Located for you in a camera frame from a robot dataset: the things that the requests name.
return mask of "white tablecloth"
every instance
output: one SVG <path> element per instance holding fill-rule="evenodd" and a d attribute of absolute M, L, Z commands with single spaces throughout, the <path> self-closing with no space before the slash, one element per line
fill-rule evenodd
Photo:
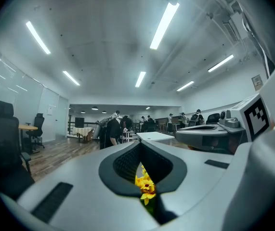
<path fill-rule="evenodd" d="M 73 128 L 73 134 L 79 133 L 82 136 L 87 136 L 93 128 Z"/>

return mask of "yellow flower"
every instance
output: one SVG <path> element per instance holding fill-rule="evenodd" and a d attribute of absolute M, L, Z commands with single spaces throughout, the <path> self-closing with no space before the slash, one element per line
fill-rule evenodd
<path fill-rule="evenodd" d="M 156 196 L 156 194 L 144 193 L 141 196 L 141 199 L 144 200 L 144 204 L 147 205 L 149 203 L 149 199 L 152 199 Z"/>
<path fill-rule="evenodd" d="M 142 190 L 150 190 L 150 186 L 154 186 L 152 180 L 142 180 L 140 184 L 140 188 Z"/>
<path fill-rule="evenodd" d="M 156 187 L 144 166 L 142 166 L 142 168 L 143 177 L 137 178 L 137 176 L 135 176 L 135 185 L 141 189 L 143 193 L 141 199 L 143 199 L 144 204 L 147 205 L 149 203 L 149 199 L 152 199 L 156 196 Z"/>
<path fill-rule="evenodd" d="M 136 175 L 135 176 L 135 185 L 139 187 L 142 180 L 143 180 L 143 177 L 137 178 L 137 175 Z"/>
<path fill-rule="evenodd" d="M 145 167 L 143 165 L 142 165 L 142 168 L 143 168 L 142 174 L 145 175 L 147 172 L 146 172 Z"/>

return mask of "glass wall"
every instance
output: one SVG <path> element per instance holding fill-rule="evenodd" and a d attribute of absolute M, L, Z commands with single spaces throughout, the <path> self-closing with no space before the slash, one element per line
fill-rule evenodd
<path fill-rule="evenodd" d="M 66 136 L 68 100 L 27 76 L 4 57 L 0 58 L 0 100 L 12 103 L 14 116 L 23 125 L 34 125 L 37 113 L 43 113 L 43 142 L 55 140 L 56 132 Z"/>

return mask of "wooden floor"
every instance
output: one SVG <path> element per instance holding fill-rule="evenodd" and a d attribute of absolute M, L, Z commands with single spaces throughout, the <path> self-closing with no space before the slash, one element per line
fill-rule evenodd
<path fill-rule="evenodd" d="M 77 138 L 66 138 L 60 141 L 44 143 L 45 149 L 40 147 L 39 153 L 31 155 L 31 161 L 29 164 L 33 179 L 38 181 L 70 159 L 100 149 L 100 144 L 96 141 L 90 141 L 85 144 L 82 143 L 82 140 L 80 141 L 81 143 L 79 143 Z M 172 140 L 172 145 L 187 149 L 185 144 L 182 144 L 175 139 Z"/>

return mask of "black rubber grip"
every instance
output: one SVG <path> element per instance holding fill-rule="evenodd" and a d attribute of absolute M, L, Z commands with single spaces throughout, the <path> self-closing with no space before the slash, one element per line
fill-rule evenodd
<path fill-rule="evenodd" d="M 205 162 L 205 164 L 209 164 L 211 166 L 215 166 L 215 167 L 220 167 L 220 168 L 225 168 L 227 169 L 229 164 L 228 163 L 223 163 L 223 162 L 219 162 L 219 161 L 214 161 L 214 160 L 207 160 Z"/>
<path fill-rule="evenodd" d="M 157 194 L 176 190 L 187 173 L 186 164 L 180 158 L 145 141 L 137 141 L 106 157 L 99 166 L 99 176 L 115 194 L 139 197 L 141 191 L 134 183 L 140 162 L 156 185 Z"/>
<path fill-rule="evenodd" d="M 72 187 L 73 185 L 68 183 L 58 183 L 32 211 L 32 214 L 41 221 L 48 223 L 67 197 Z"/>

